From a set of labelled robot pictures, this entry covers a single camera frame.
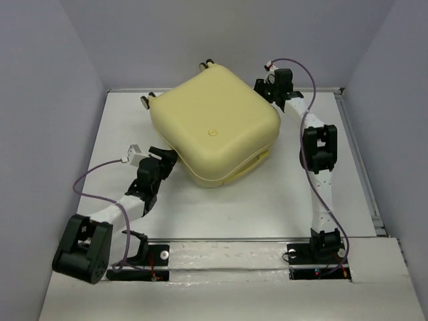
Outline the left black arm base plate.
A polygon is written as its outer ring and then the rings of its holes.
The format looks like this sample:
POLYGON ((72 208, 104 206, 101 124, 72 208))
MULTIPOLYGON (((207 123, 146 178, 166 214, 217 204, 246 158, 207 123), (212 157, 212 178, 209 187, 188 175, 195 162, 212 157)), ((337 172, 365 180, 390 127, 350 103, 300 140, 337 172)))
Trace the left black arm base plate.
POLYGON ((169 259, 169 244, 148 244, 146 252, 140 246, 121 271, 109 269, 104 278, 112 282, 168 282, 169 259))

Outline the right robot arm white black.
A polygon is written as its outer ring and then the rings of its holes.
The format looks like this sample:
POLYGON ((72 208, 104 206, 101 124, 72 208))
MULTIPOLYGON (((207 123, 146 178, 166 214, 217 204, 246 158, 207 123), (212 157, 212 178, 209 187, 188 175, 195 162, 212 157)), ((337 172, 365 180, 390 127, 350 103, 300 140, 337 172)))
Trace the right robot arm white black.
POLYGON ((315 99, 305 103, 303 94, 294 89, 290 69, 268 63, 265 70, 265 78, 256 80, 254 90, 299 126, 300 164, 312 198, 310 239, 291 245, 288 261, 323 264, 343 248, 337 219, 332 216, 332 172, 338 158, 338 130, 312 112, 315 99))

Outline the yellow hard-shell suitcase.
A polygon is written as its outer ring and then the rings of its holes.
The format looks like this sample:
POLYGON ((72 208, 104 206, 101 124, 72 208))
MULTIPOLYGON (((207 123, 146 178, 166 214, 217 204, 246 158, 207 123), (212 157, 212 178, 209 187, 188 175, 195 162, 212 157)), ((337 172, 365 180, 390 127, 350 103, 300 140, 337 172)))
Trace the yellow hard-shell suitcase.
POLYGON ((213 188, 265 160, 280 133, 280 115, 254 89, 213 60, 162 94, 141 97, 154 129, 198 185, 213 188))

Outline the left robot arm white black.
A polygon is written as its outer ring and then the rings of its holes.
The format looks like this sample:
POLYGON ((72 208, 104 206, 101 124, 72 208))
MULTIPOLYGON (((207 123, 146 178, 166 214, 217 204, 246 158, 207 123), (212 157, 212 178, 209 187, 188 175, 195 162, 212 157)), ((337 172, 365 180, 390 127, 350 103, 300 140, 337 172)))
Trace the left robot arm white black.
POLYGON ((166 180, 178 159, 174 150, 150 147, 143 155, 136 145, 128 149, 119 163, 136 166, 136 178, 124 196, 115 201, 107 197, 109 206, 89 216, 72 215, 56 249, 52 270, 97 284, 109 280, 167 281, 169 260, 167 245, 151 245, 148 237, 131 230, 132 221, 147 215, 157 201, 161 183, 166 180))

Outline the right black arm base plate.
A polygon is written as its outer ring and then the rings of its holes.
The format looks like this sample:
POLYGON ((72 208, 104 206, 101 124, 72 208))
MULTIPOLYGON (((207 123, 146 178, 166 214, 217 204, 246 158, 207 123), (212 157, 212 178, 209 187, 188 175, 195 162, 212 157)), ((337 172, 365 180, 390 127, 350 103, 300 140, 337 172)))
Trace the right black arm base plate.
POLYGON ((311 256, 308 243, 289 243, 282 259, 288 264, 289 278, 298 280, 351 280, 348 260, 342 245, 336 253, 326 257, 311 256))

